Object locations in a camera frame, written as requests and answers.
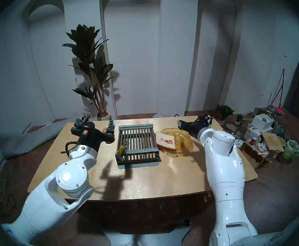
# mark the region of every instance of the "cardboard box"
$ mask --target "cardboard box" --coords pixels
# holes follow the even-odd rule
[[[246,134],[244,136],[244,138],[246,140],[249,140],[250,138],[256,137],[258,140],[258,143],[261,142],[261,137],[260,137],[261,133],[260,131],[258,131],[257,129],[255,129],[254,127],[250,127],[247,129]]]

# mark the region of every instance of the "dish rack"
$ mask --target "dish rack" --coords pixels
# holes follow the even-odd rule
[[[156,146],[153,124],[119,126],[115,158],[118,166],[146,162],[157,162],[149,166],[158,165],[159,149]]]

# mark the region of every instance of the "small bowl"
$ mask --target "small bowl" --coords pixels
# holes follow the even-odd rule
[[[283,140],[281,137],[279,137],[278,136],[278,139],[279,139],[279,141],[280,141],[280,143],[281,143],[281,145],[282,146],[286,146],[286,142],[285,142],[285,140]]]

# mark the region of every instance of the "yellow clip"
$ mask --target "yellow clip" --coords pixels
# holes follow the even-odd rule
[[[120,149],[117,151],[117,154],[121,155],[124,150],[124,146],[121,146]]]

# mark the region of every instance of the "white box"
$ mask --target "white box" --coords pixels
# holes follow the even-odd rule
[[[250,138],[256,137],[256,139],[258,140],[258,143],[259,143],[259,142],[261,142],[260,135],[261,135],[260,131],[258,131],[254,127],[250,127],[250,128],[247,129],[244,138],[246,140],[249,140]]]
[[[254,117],[252,125],[254,128],[258,129],[259,132],[268,132],[272,130],[271,125],[273,122],[274,120],[266,114],[259,114]]]

